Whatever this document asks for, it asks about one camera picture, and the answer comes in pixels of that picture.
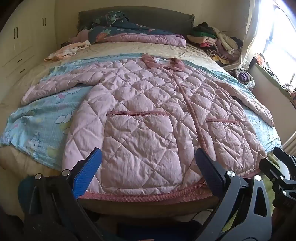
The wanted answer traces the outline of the beige bed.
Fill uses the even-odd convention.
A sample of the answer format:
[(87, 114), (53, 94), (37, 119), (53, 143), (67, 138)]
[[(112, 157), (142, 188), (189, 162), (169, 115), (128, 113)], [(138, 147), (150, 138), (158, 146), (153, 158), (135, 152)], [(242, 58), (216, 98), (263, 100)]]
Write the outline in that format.
[[(93, 45), (82, 50), (75, 56), (58, 62), (39, 62), (26, 71), (1, 101), (1, 131), (4, 131), (9, 115), (20, 107), (20, 101), (24, 93), (34, 84), (37, 84), (43, 77), (47, 76), (50, 68), (61, 66), (71, 61), (102, 57), (104, 60), (115, 55), (120, 57), (127, 54), (149, 53), (161, 57), (177, 57), (181, 60), (188, 60), (196, 65), (207, 68), (214, 72), (218, 71), (225, 75), (226, 71), (216, 62), (211, 60), (203, 51), (188, 46), (179, 48), (168, 45), (146, 44), (146, 43), (102, 43)], [(51, 169), (43, 164), (34, 161), (28, 155), (15, 149), (13, 146), (1, 148), (1, 168), (9, 172), (7, 188), (12, 191), (17, 179), (27, 175), (43, 173), (46, 176), (57, 174), (57, 170)], [(212, 207), (217, 203), (216, 197), (207, 197), (201, 200), (182, 202), (179, 204), (167, 204), (161, 202), (135, 203), (135, 202), (111, 202), (95, 199), (82, 199), (81, 204), (97, 213), (109, 215), (122, 215), (130, 217), (156, 217), (185, 215)]]

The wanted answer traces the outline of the dark grey headboard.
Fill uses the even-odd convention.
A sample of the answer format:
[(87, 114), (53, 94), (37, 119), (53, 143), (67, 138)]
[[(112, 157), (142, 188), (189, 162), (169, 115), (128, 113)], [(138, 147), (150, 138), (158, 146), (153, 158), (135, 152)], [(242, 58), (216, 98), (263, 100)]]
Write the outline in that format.
[(172, 32), (184, 37), (191, 32), (195, 20), (193, 14), (189, 15), (170, 9), (150, 6), (114, 6), (79, 12), (77, 30), (81, 31), (85, 27), (90, 28), (95, 19), (111, 11), (121, 11), (132, 23)]

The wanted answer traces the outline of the pile of mixed clothes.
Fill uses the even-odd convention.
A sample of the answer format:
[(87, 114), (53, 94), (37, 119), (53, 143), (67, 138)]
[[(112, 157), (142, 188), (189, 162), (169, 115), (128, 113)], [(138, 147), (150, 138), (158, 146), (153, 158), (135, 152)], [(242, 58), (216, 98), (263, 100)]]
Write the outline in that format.
[(229, 37), (206, 22), (193, 27), (188, 41), (204, 51), (221, 67), (228, 66), (239, 60), (243, 41), (236, 37)]

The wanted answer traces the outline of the window with dark frame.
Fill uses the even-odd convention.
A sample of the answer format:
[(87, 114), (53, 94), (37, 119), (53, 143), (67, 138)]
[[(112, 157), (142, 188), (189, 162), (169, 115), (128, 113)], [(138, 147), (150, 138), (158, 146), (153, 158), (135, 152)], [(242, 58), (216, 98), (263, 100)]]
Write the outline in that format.
[(295, 59), (295, 26), (280, 1), (261, 1), (254, 51), (272, 57), (288, 54)]

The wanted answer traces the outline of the pink quilted coat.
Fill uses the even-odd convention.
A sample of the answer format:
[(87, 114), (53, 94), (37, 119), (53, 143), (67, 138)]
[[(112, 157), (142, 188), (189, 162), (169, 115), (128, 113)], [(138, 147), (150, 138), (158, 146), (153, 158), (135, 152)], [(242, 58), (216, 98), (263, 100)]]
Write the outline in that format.
[(95, 62), (30, 87), (23, 105), (92, 86), (68, 130), (62, 166), (71, 169), (94, 148), (102, 162), (82, 199), (175, 203), (211, 196), (195, 162), (203, 149), (242, 177), (259, 171), (266, 152), (243, 107), (269, 126), (269, 110), (248, 91), (173, 59), (149, 55)]

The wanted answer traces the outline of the cream built-in wardrobe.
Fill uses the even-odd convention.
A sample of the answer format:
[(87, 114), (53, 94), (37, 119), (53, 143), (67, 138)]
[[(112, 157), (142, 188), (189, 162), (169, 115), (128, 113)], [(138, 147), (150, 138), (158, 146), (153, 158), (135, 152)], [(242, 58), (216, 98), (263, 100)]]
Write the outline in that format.
[(57, 49), (55, 1), (22, 1), (1, 30), (1, 74), (8, 77), (36, 58), (43, 61)]

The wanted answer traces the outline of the dark floral purple duvet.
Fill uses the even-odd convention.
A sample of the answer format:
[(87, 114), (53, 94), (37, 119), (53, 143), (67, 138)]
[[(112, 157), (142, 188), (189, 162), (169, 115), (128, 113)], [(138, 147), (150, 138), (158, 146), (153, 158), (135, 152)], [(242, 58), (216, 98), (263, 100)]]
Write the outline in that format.
[(187, 47), (182, 35), (135, 24), (121, 11), (111, 11), (92, 22), (88, 32), (91, 44), (102, 42), (139, 42)]

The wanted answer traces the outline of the light blue cartoon sheet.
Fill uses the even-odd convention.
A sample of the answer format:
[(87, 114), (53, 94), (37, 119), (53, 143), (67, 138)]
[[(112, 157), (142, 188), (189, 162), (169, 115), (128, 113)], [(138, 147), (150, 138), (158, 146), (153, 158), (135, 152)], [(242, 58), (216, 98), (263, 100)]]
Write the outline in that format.
[[(46, 82), (50, 77), (59, 77), (88, 64), (137, 58), (141, 55), (107, 55), (56, 65), (49, 69), (49, 74), (43, 77), (41, 82)], [(193, 60), (202, 60), (202, 58), (197, 57)], [(247, 87), (222, 71), (218, 64), (207, 63), (205, 60), (202, 60), (201, 65), (196, 65), (193, 60), (183, 60), (183, 62), (190, 66), (201, 68), (220, 80), (235, 86), (239, 91), (244, 92), (246, 96), (255, 98), (251, 91), (247, 90)], [(4, 124), (1, 124), (4, 125), (4, 127), (1, 127), (1, 147), (14, 146), (16, 150), (32, 157), (33, 164), (40, 163), (41, 168), (48, 167), (60, 171), (67, 132), (74, 113), (92, 87), (90, 85), (78, 84), (78, 87), (71, 87), (70, 90), (64, 90), (41, 98), (31, 104), (20, 107), (14, 112), (8, 109), (9, 105), (12, 107), (13, 100), (16, 99), (8, 100), (8, 97), (6, 97), (5, 100), (8, 100), (8, 104), (5, 104), (5, 107), (3, 104), (4, 110), (1, 110), (1, 114), (3, 114), (1, 117), (4, 118)], [(9, 97), (23, 97), (20, 95), (9, 94)], [(244, 109), (267, 154), (271, 153), (275, 147), (281, 148), (282, 144), (276, 129), (270, 127), (259, 115), (255, 114), (241, 101), (237, 101)], [(5, 110), (8, 110), (8, 117), (4, 117)]]

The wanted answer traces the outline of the clothes on window sill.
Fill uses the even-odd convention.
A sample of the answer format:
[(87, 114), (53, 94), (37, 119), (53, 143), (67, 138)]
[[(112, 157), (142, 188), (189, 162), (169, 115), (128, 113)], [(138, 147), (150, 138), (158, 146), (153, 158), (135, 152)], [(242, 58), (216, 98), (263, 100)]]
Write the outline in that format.
[(295, 59), (288, 54), (256, 54), (255, 59), (263, 75), (295, 105)]

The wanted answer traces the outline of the cream curtain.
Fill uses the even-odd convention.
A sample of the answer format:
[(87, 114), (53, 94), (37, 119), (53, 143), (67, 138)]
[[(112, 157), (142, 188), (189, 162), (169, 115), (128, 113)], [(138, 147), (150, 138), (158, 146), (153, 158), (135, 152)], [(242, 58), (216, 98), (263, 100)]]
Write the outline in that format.
[(248, 20), (245, 27), (243, 47), (239, 59), (223, 69), (226, 71), (243, 68), (247, 70), (254, 57), (254, 43), (258, 29), (259, 7), (261, 1), (249, 1)]

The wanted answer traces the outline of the small pink white garment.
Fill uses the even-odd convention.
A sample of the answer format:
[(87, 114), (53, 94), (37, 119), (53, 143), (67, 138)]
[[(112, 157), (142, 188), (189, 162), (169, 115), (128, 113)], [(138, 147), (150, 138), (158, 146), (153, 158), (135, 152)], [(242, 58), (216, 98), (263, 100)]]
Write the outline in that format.
[(84, 42), (69, 44), (55, 51), (54, 53), (51, 53), (47, 58), (44, 59), (44, 61), (48, 62), (64, 60), (76, 55), (78, 51), (89, 48), (90, 46), (91, 43), (88, 40)]

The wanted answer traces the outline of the floral bag of clothes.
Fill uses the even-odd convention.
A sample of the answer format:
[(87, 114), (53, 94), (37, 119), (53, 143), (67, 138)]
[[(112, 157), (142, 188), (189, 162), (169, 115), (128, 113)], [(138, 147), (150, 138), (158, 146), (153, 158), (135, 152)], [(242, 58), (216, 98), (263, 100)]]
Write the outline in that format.
[(236, 79), (243, 85), (245, 85), (249, 90), (253, 90), (255, 87), (255, 81), (251, 74), (245, 70), (235, 69), (234, 75)]

